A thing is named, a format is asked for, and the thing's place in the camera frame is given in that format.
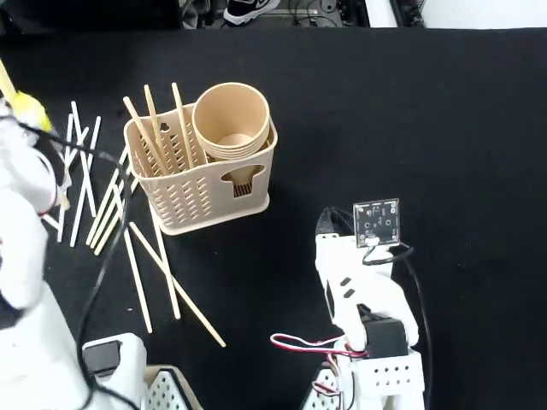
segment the perforated bracket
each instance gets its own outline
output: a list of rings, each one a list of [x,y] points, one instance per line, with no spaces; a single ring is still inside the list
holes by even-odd
[[[364,397],[404,395],[425,389],[421,355],[414,350],[407,356],[361,360],[352,365]]]
[[[330,369],[320,370],[315,381],[334,390],[337,388],[336,378]],[[302,405],[302,410],[340,410],[340,399],[338,397],[326,397],[310,389],[308,397],[305,398]]]
[[[189,408],[171,372],[158,372],[156,380],[148,388],[146,409],[188,410]]]

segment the black cloth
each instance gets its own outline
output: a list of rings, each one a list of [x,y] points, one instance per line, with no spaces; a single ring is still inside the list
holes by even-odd
[[[75,100],[83,124],[103,117],[98,148],[113,154],[129,118],[121,99],[144,113],[145,83],[158,112],[174,106],[172,81],[187,102],[223,81],[268,98],[279,130],[268,210],[165,241],[174,275],[228,347],[189,308],[174,320],[165,279],[137,241],[154,334],[123,245],[91,322],[93,338],[140,335],[150,363],[179,366],[212,409],[299,406],[322,358],[278,350],[268,337],[339,334],[315,272],[315,222],[326,206],[391,197],[401,198],[431,322],[433,408],[544,408],[546,49],[545,30],[222,30],[0,44],[15,84],[58,129]],[[111,173],[96,161],[95,192]],[[156,243],[144,194],[132,202],[132,219]],[[88,214],[78,247],[68,247],[73,217],[65,241],[50,244],[46,278],[74,330],[102,259],[83,244]],[[417,312],[403,269],[396,275]]]

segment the ventilation hole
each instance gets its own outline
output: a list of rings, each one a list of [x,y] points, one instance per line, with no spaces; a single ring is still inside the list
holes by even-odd
[[[347,292],[344,293],[344,299],[348,299],[349,297],[351,297],[354,293],[356,293],[353,289],[350,289],[348,290]]]

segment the beige plastic basket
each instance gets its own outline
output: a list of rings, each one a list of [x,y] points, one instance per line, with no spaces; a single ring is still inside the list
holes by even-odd
[[[184,106],[186,119],[191,118],[194,104]],[[149,116],[140,117],[144,128],[153,135]],[[161,176],[160,169],[133,120],[124,127],[129,148],[132,174],[143,187],[161,222],[162,231],[179,235],[257,214],[268,207],[268,184],[277,131],[270,121],[270,133],[261,150],[243,160],[216,161],[208,157],[197,143],[192,124],[186,124],[194,168],[188,167],[185,143],[176,109],[157,115],[161,124],[162,149],[167,168],[173,174]],[[254,167],[248,184],[235,185],[230,172]]]

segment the yellow object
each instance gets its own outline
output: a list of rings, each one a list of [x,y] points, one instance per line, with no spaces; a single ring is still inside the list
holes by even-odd
[[[26,122],[30,126],[38,126],[46,132],[53,130],[53,125],[45,113],[44,106],[36,98],[18,91],[10,104],[17,120]]]

